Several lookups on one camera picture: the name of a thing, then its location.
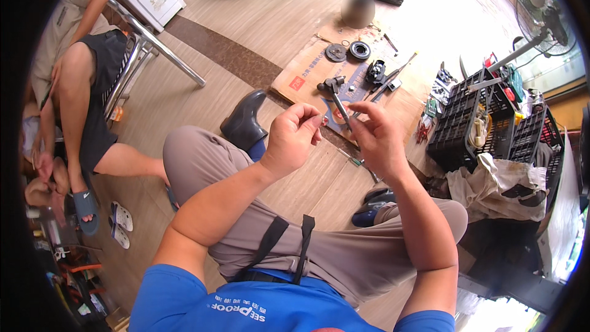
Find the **black plastic crate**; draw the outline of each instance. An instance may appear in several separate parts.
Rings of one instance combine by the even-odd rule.
[[[439,117],[436,130],[426,149],[428,155],[445,171],[467,167],[470,172],[477,166],[477,155],[489,152],[495,159],[508,159],[514,131],[514,108],[500,84],[469,92],[469,85],[479,79],[481,70],[465,81],[453,86],[448,105]],[[494,77],[486,69],[483,81]],[[475,149],[468,135],[477,112],[477,105],[486,107],[491,116],[491,130],[486,144]]]
[[[525,118],[517,126],[514,132],[512,149],[510,150],[510,160],[521,163],[534,163],[537,148],[541,141],[549,144],[553,150],[545,177],[546,187],[549,189],[547,198],[547,208],[549,208],[557,192],[557,183],[564,162],[565,145],[564,139],[559,134],[557,123],[547,106]]]

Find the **wooden floor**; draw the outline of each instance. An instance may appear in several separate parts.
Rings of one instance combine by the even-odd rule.
[[[305,46],[326,13],[342,0],[185,0],[179,15],[196,22],[266,58],[279,68]],[[396,31],[415,39],[417,48],[438,49],[442,61],[456,77],[458,55],[492,50],[501,53],[518,34],[512,9],[506,0],[406,0],[394,12]],[[234,105],[253,87],[166,31],[159,35],[176,54],[207,80],[203,89],[163,56],[154,59],[138,78],[124,106],[121,122],[113,127],[119,142],[143,153],[162,156],[166,134],[181,125],[197,125],[220,133],[219,125]],[[267,99],[258,114],[269,129],[283,107]],[[101,278],[110,296],[130,311],[143,272],[161,239],[173,211],[163,183],[156,178],[95,176],[93,185],[101,202],[101,224],[89,244],[103,264]],[[335,146],[322,141],[312,150],[306,165],[268,188],[262,199],[279,214],[300,222],[302,214],[316,218],[316,229],[334,231],[351,227],[350,217],[367,190],[371,176],[346,161]],[[110,237],[108,205],[116,200],[133,215],[131,247],[121,248]],[[206,265],[207,288],[223,283],[216,264]],[[371,324],[392,330],[413,281],[361,306],[359,313]]]

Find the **man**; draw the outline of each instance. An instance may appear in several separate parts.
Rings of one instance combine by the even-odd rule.
[[[248,129],[240,122],[248,119],[246,102],[230,117],[238,122],[229,123]],[[315,107],[295,104],[277,116],[268,150],[255,163],[197,127],[168,135],[164,164],[182,206],[144,275],[131,331],[376,331],[355,308],[413,275],[394,330],[454,330],[455,244],[467,213],[457,202],[428,196],[393,117],[369,102],[349,107],[369,116],[352,121],[353,134],[367,168],[398,201],[378,213],[374,226],[352,231],[312,232],[311,217],[299,226],[257,198],[301,167],[321,140],[323,116]],[[229,282],[212,294],[204,286],[207,253]]]
[[[101,14],[108,0],[60,0],[41,37],[30,83],[41,111],[45,151],[34,165],[47,183],[53,171],[55,118],[61,117],[68,175],[80,226],[98,230],[98,208],[83,178],[87,173],[159,176],[163,162],[141,154],[108,130],[103,116],[122,66],[127,37]]]

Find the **belt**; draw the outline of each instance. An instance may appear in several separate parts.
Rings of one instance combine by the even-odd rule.
[[[233,279],[232,282],[244,282],[244,281],[259,281],[259,282],[276,282],[280,284],[288,284],[289,281],[283,278],[271,276],[269,274],[259,271],[249,271],[244,275],[241,275],[239,279]]]
[[[307,252],[307,247],[309,246],[309,241],[312,237],[312,229],[316,225],[316,222],[313,217],[308,215],[303,215],[303,223],[301,225],[301,234],[303,235],[303,240],[301,241],[301,253],[299,254],[299,262],[297,263],[297,269],[295,271],[295,275],[293,280],[290,282],[292,284],[298,285],[301,281],[301,276],[303,274],[303,265],[305,264],[305,254]],[[260,272],[248,272],[252,269],[256,264],[262,262],[264,258],[270,254],[270,251],[273,247],[277,244],[278,240],[283,236],[284,232],[289,227],[289,223],[283,218],[276,216],[272,223],[270,223],[269,228],[266,230],[264,235],[262,236],[262,240],[260,241],[260,245],[258,246],[258,250],[254,255],[254,260],[248,264],[246,267],[242,268],[240,272],[231,280],[231,282],[239,282],[239,281],[254,281],[254,279],[246,279],[246,277],[261,277],[261,276],[250,276],[247,275],[248,273],[260,273]]]

